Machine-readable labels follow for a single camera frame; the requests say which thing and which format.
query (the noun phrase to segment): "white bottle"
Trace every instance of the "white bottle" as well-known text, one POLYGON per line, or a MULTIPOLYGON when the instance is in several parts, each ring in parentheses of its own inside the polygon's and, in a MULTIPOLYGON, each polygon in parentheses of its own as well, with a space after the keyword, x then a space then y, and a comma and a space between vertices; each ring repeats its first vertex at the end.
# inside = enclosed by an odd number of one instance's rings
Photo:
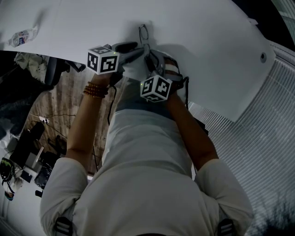
POLYGON ((35 26, 31 29, 26 29, 24 31, 20 31, 15 33, 10 40, 7 41, 7 45, 11 45, 13 47, 17 47, 24 43, 30 42, 34 40, 38 34, 38 26, 35 26))

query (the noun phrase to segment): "white table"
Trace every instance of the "white table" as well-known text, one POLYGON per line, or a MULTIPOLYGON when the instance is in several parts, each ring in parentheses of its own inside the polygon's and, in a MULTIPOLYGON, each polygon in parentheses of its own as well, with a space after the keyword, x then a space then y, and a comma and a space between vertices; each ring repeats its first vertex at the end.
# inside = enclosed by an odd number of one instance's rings
MULTIPOLYGON (((268 40, 231 0, 2 0, 0 41, 32 27, 40 12, 35 40, 4 50, 85 64, 88 48, 139 41, 138 26, 145 23, 152 47, 173 56, 190 77, 189 100, 233 121, 257 94, 275 57, 268 40)), ((143 60, 137 60, 125 75, 143 79, 142 67, 143 60)))

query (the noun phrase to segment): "fiducial marker cube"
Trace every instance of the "fiducial marker cube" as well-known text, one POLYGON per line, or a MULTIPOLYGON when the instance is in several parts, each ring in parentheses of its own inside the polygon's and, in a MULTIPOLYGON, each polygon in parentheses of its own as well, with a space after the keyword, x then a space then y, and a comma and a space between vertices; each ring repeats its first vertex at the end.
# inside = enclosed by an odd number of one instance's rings
POLYGON ((172 81, 159 75, 141 82, 140 96, 152 102, 168 99, 172 81))
POLYGON ((106 47, 97 46, 88 50, 87 68, 96 74, 116 72, 120 54, 106 47))

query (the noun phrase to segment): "forearm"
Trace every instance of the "forearm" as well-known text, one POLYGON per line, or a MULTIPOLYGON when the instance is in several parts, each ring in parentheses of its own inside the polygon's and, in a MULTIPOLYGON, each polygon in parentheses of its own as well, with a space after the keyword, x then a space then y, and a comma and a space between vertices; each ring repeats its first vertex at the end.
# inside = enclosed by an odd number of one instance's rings
POLYGON ((90 155, 94 143, 101 98, 84 95, 68 135, 67 149, 90 155))
POLYGON ((197 170, 209 160, 218 159, 212 141, 176 93, 169 97, 167 108, 178 126, 185 147, 197 170))
MULTIPOLYGON (((110 75, 95 75, 93 84, 107 87, 110 75)), ((79 161, 87 170, 94 144, 102 98, 84 95, 68 135, 66 157, 79 161)))

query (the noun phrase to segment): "eyeglasses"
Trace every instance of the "eyeglasses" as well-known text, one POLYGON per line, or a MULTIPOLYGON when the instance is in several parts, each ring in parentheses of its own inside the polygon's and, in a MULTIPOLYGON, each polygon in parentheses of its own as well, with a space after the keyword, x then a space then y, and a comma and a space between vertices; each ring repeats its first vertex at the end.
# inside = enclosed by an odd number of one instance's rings
POLYGON ((144 55, 146 57, 150 56, 151 47, 148 42, 148 29, 145 24, 142 24, 139 28, 139 39, 142 47, 144 49, 144 55))

